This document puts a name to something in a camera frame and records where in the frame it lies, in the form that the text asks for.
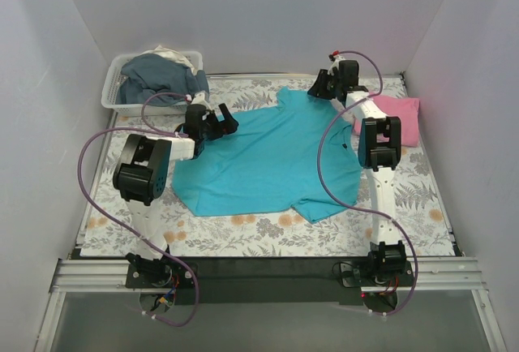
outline gray towel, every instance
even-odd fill
[[[205,91],[208,99],[209,85],[204,71],[200,70],[194,76],[188,67],[158,54],[141,54],[133,58],[122,67],[121,74],[128,79],[119,88],[118,105],[142,104],[158,92],[194,95]],[[168,106],[181,100],[175,97],[158,97],[150,105]]]

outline blue-gray cloth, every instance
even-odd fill
[[[118,105],[144,103],[158,92],[176,92],[187,95],[205,91],[209,94],[205,72],[200,70],[193,75],[191,69],[183,64],[172,62],[158,54],[141,54],[127,62],[121,74],[128,79],[119,88]],[[167,106],[180,102],[176,97],[158,97],[150,102],[152,106]]]
[[[196,216],[280,212],[290,206],[314,223],[345,210],[323,190],[317,148],[337,114],[329,101],[283,88],[277,107],[233,114],[238,131],[208,141],[195,160],[177,161],[173,189]],[[337,121],[322,153],[326,183],[348,204],[357,200],[361,167],[351,125]]]

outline cable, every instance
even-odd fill
[[[134,228],[132,228],[131,226],[129,226],[125,222],[117,219],[116,217],[114,217],[111,214],[109,214],[108,212],[106,212],[99,204],[96,203],[96,201],[90,196],[90,194],[88,194],[88,191],[85,188],[84,181],[83,181],[83,174],[82,174],[84,154],[87,152],[88,147],[90,146],[90,144],[96,138],[98,138],[98,137],[100,137],[102,135],[105,135],[107,133],[114,132],[114,131],[138,131],[138,132],[141,132],[141,133],[148,133],[150,135],[164,135],[163,132],[160,132],[160,131],[149,131],[149,130],[139,129],[139,128],[135,128],[135,127],[112,127],[110,129],[105,129],[103,131],[98,131],[95,135],[93,135],[92,137],[90,137],[90,139],[88,139],[88,141],[85,143],[85,145],[81,149],[81,153],[79,154],[78,168],[77,168],[77,176],[78,176],[79,188],[81,189],[81,192],[83,193],[83,195],[87,199],[87,201],[98,212],[100,212],[103,216],[109,218],[110,220],[112,220],[113,222],[115,222],[116,224],[121,226],[122,228],[128,230],[129,232],[131,232],[132,234],[137,236],[137,238],[140,238],[144,243],[146,243],[153,250],[161,253],[163,256],[167,257],[168,259],[172,260],[173,262],[175,262],[177,264],[180,264],[182,267],[184,267],[192,275],[193,283],[195,285],[195,303],[193,305],[193,310],[191,311],[191,314],[183,322],[176,323],[176,322],[173,322],[171,320],[168,320],[167,318],[156,316],[156,315],[152,314],[150,311],[143,311],[143,314],[145,314],[147,316],[150,316],[150,317],[152,317],[155,320],[159,320],[160,322],[163,322],[163,323],[165,323],[165,324],[167,324],[169,326],[173,326],[173,327],[176,327],[176,328],[185,326],[185,325],[187,325],[187,324],[189,324],[191,322],[191,320],[195,316],[195,313],[198,310],[198,306],[199,306],[200,289],[199,289],[199,283],[198,283],[198,279],[197,279],[197,277],[195,275],[195,272],[191,269],[191,267],[189,265],[187,265],[185,262],[180,260],[178,257],[172,256],[168,252],[162,251],[159,247],[157,247],[155,244],[150,242],[147,238],[144,238],[137,230],[135,230]],[[184,136],[186,136],[184,134],[174,134],[174,133],[171,133],[171,134],[174,135],[175,137],[184,137]]]
[[[413,259],[414,259],[414,279],[413,279],[413,284],[411,286],[410,292],[407,295],[407,297],[405,297],[404,302],[399,307],[397,307],[395,310],[390,311],[389,313],[383,313],[383,314],[377,313],[377,314],[379,314],[381,316],[383,316],[383,315],[392,316],[393,314],[397,314],[400,310],[402,310],[409,303],[411,298],[413,298],[414,290],[416,289],[416,281],[418,279],[418,256],[416,255],[416,251],[414,250],[413,243],[411,242],[411,240],[410,240],[409,236],[407,235],[407,233],[405,232],[404,228],[402,228],[402,226],[397,222],[397,220],[395,220],[393,217],[389,216],[385,212],[381,212],[379,210],[372,210],[370,208],[359,208],[359,207],[353,206],[351,204],[346,204],[346,203],[342,202],[341,200],[339,200],[330,191],[330,189],[326,185],[326,182],[324,181],[324,178],[323,178],[323,172],[322,172],[322,169],[321,169],[321,155],[322,155],[322,152],[323,152],[324,140],[326,139],[326,136],[330,132],[330,129],[332,129],[333,124],[342,116],[342,114],[344,114],[347,111],[353,109],[355,106],[360,105],[361,103],[367,101],[368,99],[371,99],[372,97],[376,97],[376,96],[380,95],[382,93],[382,89],[384,88],[384,82],[382,80],[382,73],[380,72],[380,69],[377,67],[375,62],[373,62],[373,60],[371,60],[368,56],[366,56],[365,54],[363,54],[361,52],[358,52],[356,50],[341,50],[341,51],[336,51],[336,52],[333,53],[334,56],[337,56],[338,54],[357,54],[358,56],[361,56],[361,57],[365,58],[368,62],[370,62],[371,65],[375,68],[376,74],[379,77],[380,88],[379,88],[378,92],[370,94],[367,97],[364,97],[363,99],[361,99],[360,101],[357,101],[357,102],[353,103],[352,105],[350,105],[350,106],[344,108],[343,110],[341,110],[333,118],[333,120],[329,123],[328,127],[326,128],[326,130],[323,133],[323,136],[321,137],[321,141],[319,142],[319,149],[317,150],[317,174],[319,175],[319,180],[321,182],[321,185],[323,186],[323,189],[330,196],[330,198],[335,200],[339,205],[344,206],[345,208],[349,208],[351,210],[355,210],[357,212],[368,212],[368,213],[371,213],[371,214],[376,214],[378,216],[387,218],[388,220],[390,220],[395,225],[395,227],[398,230],[400,230],[400,232],[404,236],[405,240],[409,244],[409,248],[411,250],[411,253],[413,254]]]
[[[165,135],[167,137],[175,137],[175,133],[172,133],[170,131],[162,131],[161,129],[159,129],[158,127],[154,127],[147,119],[146,119],[146,116],[144,115],[144,109],[146,109],[146,106],[149,105],[149,102],[152,101],[153,99],[155,98],[158,98],[158,97],[177,97],[177,98],[182,98],[184,101],[188,101],[188,98],[187,96],[185,95],[182,95],[182,94],[177,94],[176,92],[159,92],[158,94],[155,94],[155,95],[151,95],[144,103],[143,103],[143,107],[142,109],[140,110],[140,117],[142,118],[143,122],[150,128],[150,129],[153,129],[154,131],[157,131],[159,133],[161,133],[161,135]]]

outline gray wall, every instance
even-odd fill
[[[32,350],[56,262],[79,228],[85,202],[75,167],[107,121],[107,65],[72,0],[0,6],[0,350],[16,352]]]
[[[334,49],[358,49],[393,74],[410,64],[442,0],[74,2],[109,62],[162,43],[199,50],[209,72],[316,73]]]
[[[444,0],[407,72],[455,234],[519,350],[519,0]]]

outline pink cloth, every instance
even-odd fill
[[[408,147],[418,147],[418,107],[420,100],[418,98],[392,98],[379,95],[373,97],[373,101],[379,109],[384,111],[388,116],[396,116],[400,118],[402,124],[402,145]],[[362,122],[355,119],[354,132],[360,134]]]

